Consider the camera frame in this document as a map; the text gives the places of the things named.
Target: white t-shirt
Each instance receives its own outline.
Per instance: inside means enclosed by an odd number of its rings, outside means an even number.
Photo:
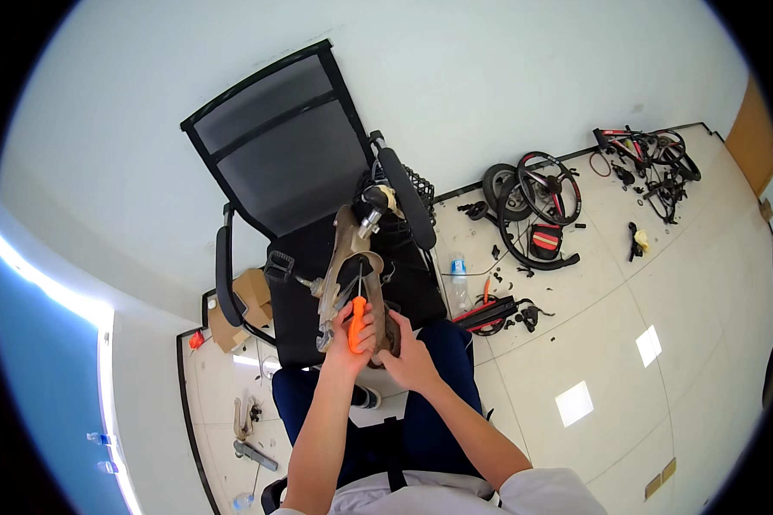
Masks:
[[[484,479],[405,470],[407,486],[391,493],[387,473],[353,481],[335,492],[330,513],[478,513],[479,515],[551,515],[553,513],[607,515],[571,469],[529,469],[516,472],[501,485],[501,508],[485,501],[492,487]],[[278,515],[303,515],[281,508]]]

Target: hand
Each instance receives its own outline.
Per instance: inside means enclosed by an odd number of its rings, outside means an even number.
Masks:
[[[441,382],[441,376],[435,369],[427,346],[413,336],[410,319],[392,310],[389,315],[401,328],[401,356],[395,357],[382,349],[378,351],[378,357],[395,382],[425,396],[425,392]]]
[[[326,359],[321,370],[330,369],[333,374],[351,377],[353,380],[359,372],[367,365],[372,357],[372,350],[375,348],[375,315],[371,314],[372,304],[367,303],[363,307],[364,327],[358,333],[358,350],[360,354],[355,354],[350,350],[350,340],[348,334],[350,331],[349,319],[344,323],[344,319],[352,313],[352,303],[347,303],[338,312],[338,315],[332,321],[332,344],[326,351]]]

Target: person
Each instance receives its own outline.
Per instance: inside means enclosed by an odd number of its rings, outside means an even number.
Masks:
[[[278,515],[318,513],[605,513],[570,469],[534,469],[481,414],[473,379],[472,336],[451,321],[424,327],[389,315],[401,330],[400,357],[381,350],[392,379],[410,391],[400,439],[400,469],[388,439],[349,420],[350,406],[372,409],[380,395],[355,379],[375,346],[371,304],[358,350],[347,339],[352,305],[333,321],[320,372],[279,370],[272,394],[292,443],[289,483]],[[489,502],[497,491],[499,506]]]

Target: bicycle pedal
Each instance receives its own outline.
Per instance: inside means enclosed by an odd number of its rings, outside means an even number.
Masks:
[[[267,281],[275,283],[286,283],[289,275],[292,274],[292,268],[295,266],[295,260],[290,255],[280,251],[271,251],[266,256],[264,265],[264,277]]]

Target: chair seat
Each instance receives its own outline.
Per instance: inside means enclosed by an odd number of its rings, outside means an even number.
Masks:
[[[280,251],[290,255],[295,260],[292,273],[304,279],[323,277],[332,258],[334,219],[333,213],[276,238],[269,243],[267,254]],[[392,272],[392,263],[395,263],[395,273],[382,287],[384,299],[400,306],[401,313],[415,329],[446,318],[447,308],[418,248],[413,243],[394,247],[394,238],[390,235],[371,238],[371,249],[384,260],[381,276]],[[294,277],[286,283],[269,283],[269,292],[281,366],[303,368],[323,363],[325,355],[315,348],[318,299]]]

